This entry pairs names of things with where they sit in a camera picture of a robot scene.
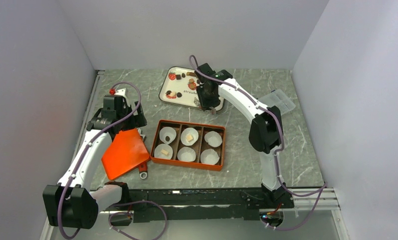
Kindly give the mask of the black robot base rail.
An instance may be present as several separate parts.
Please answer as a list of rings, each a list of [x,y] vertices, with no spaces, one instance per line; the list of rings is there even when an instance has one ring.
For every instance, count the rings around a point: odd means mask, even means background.
[[[260,187],[131,189],[109,210],[129,211],[134,223],[163,220],[243,219],[257,221],[265,211],[294,208],[285,190]]]

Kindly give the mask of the white chocolate cube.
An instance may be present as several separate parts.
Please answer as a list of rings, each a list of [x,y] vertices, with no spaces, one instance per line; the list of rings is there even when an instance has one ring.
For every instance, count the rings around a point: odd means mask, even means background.
[[[194,137],[191,134],[188,134],[186,136],[186,140],[187,140],[187,142],[192,142],[194,140]]]

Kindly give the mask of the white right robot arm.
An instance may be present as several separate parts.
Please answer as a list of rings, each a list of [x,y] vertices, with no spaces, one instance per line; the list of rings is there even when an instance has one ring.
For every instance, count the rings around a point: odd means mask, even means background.
[[[214,71],[209,64],[191,64],[199,80],[196,88],[202,110],[215,110],[220,99],[230,102],[250,123],[249,142],[259,153],[262,169],[262,200],[273,208],[289,197],[280,173],[279,153],[284,150],[281,113],[248,93],[226,70]]]

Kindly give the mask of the black slotted spatula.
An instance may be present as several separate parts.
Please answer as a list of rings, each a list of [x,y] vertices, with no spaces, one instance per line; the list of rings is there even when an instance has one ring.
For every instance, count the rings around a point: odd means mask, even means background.
[[[210,108],[211,114],[212,115],[216,115],[216,109],[214,107]]]

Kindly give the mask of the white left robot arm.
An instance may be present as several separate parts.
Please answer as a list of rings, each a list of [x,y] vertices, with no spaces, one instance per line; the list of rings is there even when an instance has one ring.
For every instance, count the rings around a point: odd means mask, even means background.
[[[114,206],[124,210],[130,194],[124,182],[107,183],[91,193],[93,175],[115,136],[144,127],[140,101],[129,105],[124,95],[106,95],[103,106],[87,123],[84,142],[69,169],[56,185],[47,185],[43,201],[49,224],[60,228],[91,229],[98,213]]]

